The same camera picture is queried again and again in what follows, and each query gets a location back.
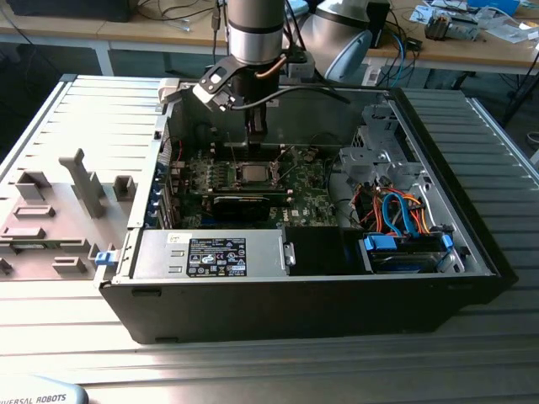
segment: small label sticker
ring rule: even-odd
[[[192,236],[191,233],[169,233],[167,244],[187,244]]]
[[[247,276],[244,238],[191,238],[187,275],[195,277]]]

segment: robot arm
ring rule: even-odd
[[[371,43],[366,3],[362,0],[358,6],[355,0],[327,0],[306,22],[302,36],[308,38],[314,60],[319,61],[326,77],[342,79],[361,64]],[[193,89],[208,107],[243,110],[250,146],[258,146],[267,134],[266,104],[261,101],[277,94],[276,73],[287,62],[283,54],[290,53],[290,49],[283,50],[284,19],[285,0],[228,0],[231,55],[220,59]],[[240,108],[234,106],[239,97],[244,103]]]
[[[204,104],[226,110],[236,101],[251,104],[276,92],[282,66],[285,0],[228,0],[231,55],[220,59],[200,80],[193,93]],[[259,145],[267,134],[266,105],[245,109],[248,144]]]

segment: wooden tabletop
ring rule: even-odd
[[[393,10],[407,36],[423,41],[423,48],[419,54],[419,59],[422,61],[528,67],[536,55],[533,52],[535,43],[531,41],[527,40],[518,44],[511,44],[483,30],[475,41],[427,40],[424,36],[424,24],[413,23],[408,20],[418,3],[418,0],[393,0],[393,5],[395,6]],[[519,20],[536,20],[539,19],[539,10],[519,8],[514,17]],[[391,15],[387,19],[388,21],[393,21]],[[381,48],[369,50],[367,55],[395,57],[398,52],[394,42],[388,36],[384,38]]]
[[[168,7],[189,3],[192,2],[189,0],[159,0],[158,3],[157,0],[150,0],[150,2],[140,8],[140,13],[154,19],[162,19],[163,17],[158,9],[158,4],[163,11]],[[189,24],[184,25],[189,26],[190,32],[185,32],[172,26],[172,24],[182,24],[183,22],[181,20],[174,22],[152,21],[140,14],[136,14],[128,24],[106,22],[98,32],[98,38],[101,40],[128,40],[159,44],[212,46],[211,10],[203,10],[213,8],[214,3],[213,0],[201,0],[193,7],[179,8],[167,13],[167,17],[173,19],[202,12],[186,18],[189,20]],[[226,45],[223,27],[224,22],[221,18],[221,30],[217,36],[217,46]]]
[[[146,16],[161,19],[161,10],[168,7],[189,3],[187,0],[150,0],[141,7],[141,13]],[[393,10],[398,17],[399,24],[405,29],[407,35],[423,41],[423,49],[419,54],[421,61],[442,61],[448,63],[477,63],[492,66],[518,66],[527,67],[533,61],[535,53],[534,44],[524,41],[511,44],[505,40],[494,37],[484,31],[476,41],[468,40],[427,40],[424,36],[424,25],[408,21],[409,16],[419,0],[393,0]],[[62,19],[51,17],[20,17],[13,15],[11,8],[0,0],[3,10],[10,19],[27,35],[60,36],[69,38],[87,38],[99,40],[124,40],[132,42],[147,42],[154,44],[172,45],[201,45],[211,46],[213,32],[211,31],[211,11],[198,13],[188,17],[189,23],[181,20],[177,24],[189,26],[190,31],[174,27],[171,23],[147,19],[140,14],[132,17],[129,23],[111,23],[94,19]],[[193,7],[178,8],[167,13],[170,18],[182,17],[187,14],[212,8],[213,0],[200,0]],[[516,19],[539,20],[539,10],[519,8]],[[0,15],[0,33],[16,33],[6,19]],[[223,29],[217,36],[217,45],[224,46]],[[384,37],[382,47],[370,49],[367,56],[394,58],[398,54],[394,40],[391,36]]]

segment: warning label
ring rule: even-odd
[[[246,276],[245,239],[191,238],[187,275],[191,278]]]

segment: motherboard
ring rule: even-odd
[[[316,147],[198,150],[178,188],[180,228],[336,226],[326,189],[331,157]]]

